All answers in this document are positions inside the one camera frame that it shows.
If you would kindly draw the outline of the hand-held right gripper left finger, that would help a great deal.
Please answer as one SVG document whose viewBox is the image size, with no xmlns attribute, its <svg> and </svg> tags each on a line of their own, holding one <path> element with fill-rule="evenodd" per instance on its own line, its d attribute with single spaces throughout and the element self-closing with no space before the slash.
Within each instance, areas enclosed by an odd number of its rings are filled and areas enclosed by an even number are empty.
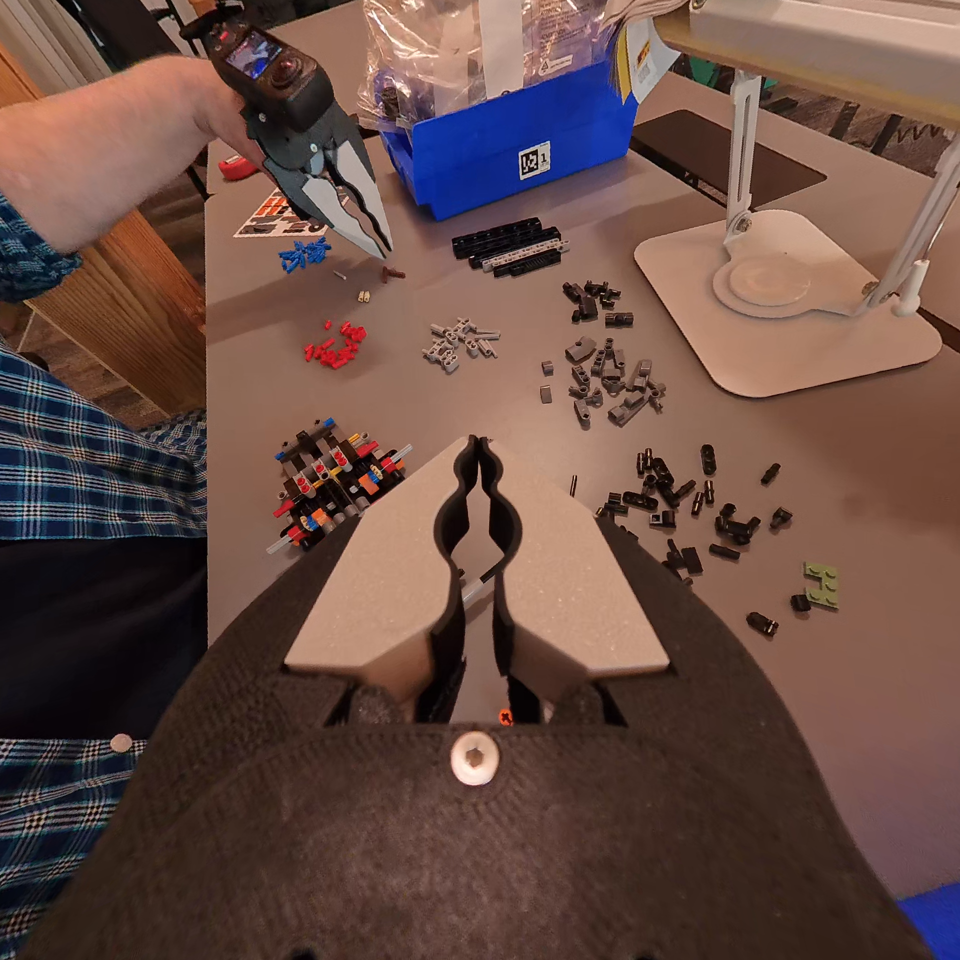
<svg viewBox="0 0 960 960">
<path fill-rule="evenodd" d="M 452 551 L 470 529 L 479 438 L 458 438 L 370 507 L 284 665 L 387 690 L 414 720 L 447 723 L 464 678 L 466 616 Z"/>
</svg>

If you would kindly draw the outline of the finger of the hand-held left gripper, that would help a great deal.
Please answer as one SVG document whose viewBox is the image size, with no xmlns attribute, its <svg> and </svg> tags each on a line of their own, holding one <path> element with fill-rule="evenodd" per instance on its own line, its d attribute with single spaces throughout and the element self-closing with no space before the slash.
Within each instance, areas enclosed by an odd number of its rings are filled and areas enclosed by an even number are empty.
<svg viewBox="0 0 960 960">
<path fill-rule="evenodd" d="M 374 238 L 366 234 L 361 222 L 342 207 L 336 187 L 327 178 L 307 175 L 302 190 L 334 233 L 372 257 L 386 258 L 386 253 Z"/>
<path fill-rule="evenodd" d="M 365 149 L 357 152 L 354 143 L 347 139 L 330 148 L 330 174 L 337 176 L 339 185 L 353 198 L 354 205 L 366 217 L 372 234 L 367 233 L 362 223 L 345 209 L 341 209 L 334 230 L 366 252 L 391 252 L 390 225 L 372 168 L 365 157 Z"/>
</svg>

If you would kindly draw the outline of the pile of light grey connectors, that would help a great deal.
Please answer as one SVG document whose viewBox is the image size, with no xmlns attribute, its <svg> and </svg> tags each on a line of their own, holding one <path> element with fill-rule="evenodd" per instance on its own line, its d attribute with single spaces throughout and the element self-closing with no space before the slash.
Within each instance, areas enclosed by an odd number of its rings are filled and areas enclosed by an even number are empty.
<svg viewBox="0 0 960 960">
<path fill-rule="evenodd" d="M 478 325 L 471 318 L 455 318 L 447 324 L 432 322 L 429 336 L 430 342 L 421 348 L 421 356 L 447 376 L 459 370 L 464 358 L 498 358 L 496 344 L 501 339 L 501 329 Z"/>
</svg>

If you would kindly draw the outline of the pile of blue lego pins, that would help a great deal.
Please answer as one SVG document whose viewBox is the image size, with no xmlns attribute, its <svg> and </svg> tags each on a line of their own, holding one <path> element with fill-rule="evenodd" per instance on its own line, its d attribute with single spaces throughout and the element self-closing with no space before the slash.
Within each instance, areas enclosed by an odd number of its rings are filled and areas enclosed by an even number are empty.
<svg viewBox="0 0 960 960">
<path fill-rule="evenodd" d="M 278 253 L 280 265 L 286 275 L 297 270 L 306 270 L 307 267 L 323 263 L 331 245 L 327 238 L 320 236 L 310 242 L 294 241 L 294 246 Z"/>
</svg>

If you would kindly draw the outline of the lego sticker sheet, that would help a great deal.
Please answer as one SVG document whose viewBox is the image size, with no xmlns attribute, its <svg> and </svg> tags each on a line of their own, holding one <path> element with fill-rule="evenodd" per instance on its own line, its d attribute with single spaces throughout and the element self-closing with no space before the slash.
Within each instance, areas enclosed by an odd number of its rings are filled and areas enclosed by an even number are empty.
<svg viewBox="0 0 960 960">
<path fill-rule="evenodd" d="M 274 188 L 246 221 L 234 232 L 236 239 L 290 238 L 308 241 L 324 237 L 329 227 L 325 224 L 306 221 L 293 212 L 280 188 Z"/>
</svg>

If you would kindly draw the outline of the partly built lego model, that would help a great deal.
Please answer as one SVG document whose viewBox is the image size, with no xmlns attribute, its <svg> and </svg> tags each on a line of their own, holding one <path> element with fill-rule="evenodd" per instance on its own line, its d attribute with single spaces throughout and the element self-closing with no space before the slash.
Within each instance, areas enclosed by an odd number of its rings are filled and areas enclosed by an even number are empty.
<svg viewBox="0 0 960 960">
<path fill-rule="evenodd" d="M 308 551 L 362 517 L 404 482 L 413 450 L 412 444 L 383 446 L 366 432 L 351 434 L 331 417 L 298 431 L 273 457 L 283 472 L 273 517 L 284 525 L 267 553 Z"/>
</svg>

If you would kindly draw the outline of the scatter of black lego pins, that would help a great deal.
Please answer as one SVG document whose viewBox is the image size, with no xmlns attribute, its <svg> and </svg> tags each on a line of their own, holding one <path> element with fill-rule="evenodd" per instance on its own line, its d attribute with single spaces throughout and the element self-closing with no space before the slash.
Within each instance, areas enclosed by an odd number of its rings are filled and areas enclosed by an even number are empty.
<svg viewBox="0 0 960 960">
<path fill-rule="evenodd" d="M 605 503 L 597 510 L 599 518 L 615 520 L 626 517 L 631 509 L 649 515 L 649 526 L 654 530 L 674 532 L 677 529 L 678 511 L 684 501 L 693 497 L 690 504 L 690 516 L 697 519 L 705 506 L 715 506 L 714 475 L 717 469 L 715 448 L 704 444 L 700 450 L 703 482 L 698 485 L 690 479 L 677 486 L 672 471 L 662 457 L 656 457 L 652 448 L 645 448 L 636 457 L 637 479 L 641 481 L 640 490 L 609 492 Z M 759 483 L 768 488 L 778 477 L 783 466 L 779 462 L 771 463 L 760 477 Z M 725 562 L 739 562 L 744 548 L 751 546 L 758 530 L 764 525 L 759 516 L 738 519 L 738 507 L 732 502 L 721 505 L 714 515 L 715 542 L 707 547 L 708 555 Z M 778 532 L 793 520 L 793 513 L 784 507 L 777 507 L 772 515 L 768 529 Z M 678 547 L 676 541 L 668 537 L 667 552 L 661 565 L 682 585 L 690 589 L 694 578 L 704 573 L 704 565 L 694 546 Z M 793 594 L 788 603 L 796 615 L 805 616 L 812 611 L 813 590 L 806 587 L 803 592 Z M 779 630 L 779 624 L 773 618 L 759 611 L 751 611 L 746 616 L 750 629 L 772 639 Z"/>
</svg>

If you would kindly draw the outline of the pile of red lego pins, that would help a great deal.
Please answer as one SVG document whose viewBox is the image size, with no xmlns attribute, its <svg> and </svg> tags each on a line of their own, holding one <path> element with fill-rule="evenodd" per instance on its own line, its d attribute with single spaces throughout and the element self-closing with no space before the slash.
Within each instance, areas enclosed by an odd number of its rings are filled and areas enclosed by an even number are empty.
<svg viewBox="0 0 960 960">
<path fill-rule="evenodd" d="M 322 333 L 319 342 L 308 342 L 303 347 L 304 361 L 316 362 L 332 370 L 342 369 L 354 361 L 368 337 L 365 326 L 348 320 L 338 326 L 328 321 Z"/>
</svg>

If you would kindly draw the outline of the light grey lego beam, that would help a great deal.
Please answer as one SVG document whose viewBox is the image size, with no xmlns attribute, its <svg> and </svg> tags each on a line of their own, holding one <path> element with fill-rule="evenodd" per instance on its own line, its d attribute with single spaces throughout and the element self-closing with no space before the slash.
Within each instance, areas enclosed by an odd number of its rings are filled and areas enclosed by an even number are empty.
<svg viewBox="0 0 960 960">
<path fill-rule="evenodd" d="M 508 274 L 515 275 L 517 272 L 515 270 L 511 271 L 516 264 L 533 261 L 536 269 L 544 265 L 550 266 L 557 263 L 569 249 L 569 240 L 552 237 L 534 244 L 499 252 L 481 260 L 479 263 L 484 273 L 492 273 L 496 277 Z"/>
</svg>

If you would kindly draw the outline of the green lego plate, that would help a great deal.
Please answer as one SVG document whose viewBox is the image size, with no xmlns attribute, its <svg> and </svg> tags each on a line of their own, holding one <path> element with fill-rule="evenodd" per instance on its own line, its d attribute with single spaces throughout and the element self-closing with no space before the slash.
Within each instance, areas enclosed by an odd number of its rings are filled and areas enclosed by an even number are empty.
<svg viewBox="0 0 960 960">
<path fill-rule="evenodd" d="M 802 565 L 802 573 L 808 581 L 805 589 L 806 601 L 822 609 L 838 610 L 838 569 L 826 563 L 806 560 Z"/>
</svg>

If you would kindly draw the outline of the clear plastic parts bag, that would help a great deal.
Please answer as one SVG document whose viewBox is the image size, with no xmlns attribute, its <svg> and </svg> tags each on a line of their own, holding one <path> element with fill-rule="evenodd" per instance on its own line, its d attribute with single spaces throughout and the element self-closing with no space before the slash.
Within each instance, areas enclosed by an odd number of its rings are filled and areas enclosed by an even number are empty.
<svg viewBox="0 0 960 960">
<path fill-rule="evenodd" d="M 485 98 L 529 89 L 606 60 L 613 24 L 606 1 L 479 1 Z"/>
<path fill-rule="evenodd" d="M 366 127 L 411 131 L 487 100 L 478 2 L 363 1 L 362 12 L 357 114 Z"/>
</svg>

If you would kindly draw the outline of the pile of dark grey pieces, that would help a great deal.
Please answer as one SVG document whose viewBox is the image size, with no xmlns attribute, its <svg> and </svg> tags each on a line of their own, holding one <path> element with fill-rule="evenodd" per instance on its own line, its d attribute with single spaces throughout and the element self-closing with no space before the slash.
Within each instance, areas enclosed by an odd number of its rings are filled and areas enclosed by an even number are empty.
<svg viewBox="0 0 960 960">
<path fill-rule="evenodd" d="M 614 337 L 595 341 L 581 336 L 564 351 L 570 366 L 570 403 L 577 426 L 586 432 L 604 413 L 617 428 L 627 426 L 644 410 L 665 411 L 666 384 L 653 378 L 648 358 L 628 363 L 625 349 Z"/>
</svg>

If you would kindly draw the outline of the pile of black angled connectors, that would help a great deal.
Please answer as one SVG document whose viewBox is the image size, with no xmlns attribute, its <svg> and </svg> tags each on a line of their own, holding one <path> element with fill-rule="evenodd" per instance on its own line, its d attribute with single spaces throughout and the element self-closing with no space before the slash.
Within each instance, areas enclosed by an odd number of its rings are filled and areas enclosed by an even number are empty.
<svg viewBox="0 0 960 960">
<path fill-rule="evenodd" d="M 571 323 L 582 325 L 603 320 L 608 329 L 630 329 L 634 326 L 634 313 L 618 309 L 621 292 L 609 283 L 588 281 L 583 285 L 563 282 L 561 290 L 573 305 Z"/>
</svg>

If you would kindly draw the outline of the instruction booklet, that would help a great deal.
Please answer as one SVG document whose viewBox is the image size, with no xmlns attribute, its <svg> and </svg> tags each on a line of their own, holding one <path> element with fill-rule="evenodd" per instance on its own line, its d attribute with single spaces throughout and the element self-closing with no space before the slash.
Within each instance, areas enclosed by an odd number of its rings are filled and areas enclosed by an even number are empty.
<svg viewBox="0 0 960 960">
<path fill-rule="evenodd" d="M 622 103 L 643 102 L 681 56 L 659 36 L 655 18 L 688 11 L 688 1 L 606 1 L 601 39 L 610 54 L 610 82 Z"/>
</svg>

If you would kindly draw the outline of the white lamp base stand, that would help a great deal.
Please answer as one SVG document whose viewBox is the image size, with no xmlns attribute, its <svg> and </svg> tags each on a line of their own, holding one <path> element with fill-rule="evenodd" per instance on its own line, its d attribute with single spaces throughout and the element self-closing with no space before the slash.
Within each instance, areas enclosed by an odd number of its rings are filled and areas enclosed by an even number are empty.
<svg viewBox="0 0 960 960">
<path fill-rule="evenodd" d="M 926 363 L 930 253 L 958 199 L 958 139 L 880 278 L 801 213 L 754 211 L 762 76 L 958 131 L 958 2 L 644 2 L 676 51 L 736 69 L 726 218 L 633 257 L 713 382 L 765 399 Z"/>
</svg>

